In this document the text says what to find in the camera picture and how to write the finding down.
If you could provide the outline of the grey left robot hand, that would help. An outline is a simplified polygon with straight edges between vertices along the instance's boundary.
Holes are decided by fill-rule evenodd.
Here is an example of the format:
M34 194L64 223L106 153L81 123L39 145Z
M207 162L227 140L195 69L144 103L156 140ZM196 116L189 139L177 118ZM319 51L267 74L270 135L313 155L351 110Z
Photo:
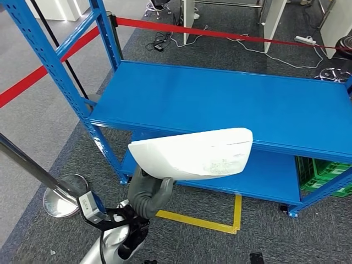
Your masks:
M172 195L174 181L157 179L137 166L128 190L129 204L140 217L151 219Z

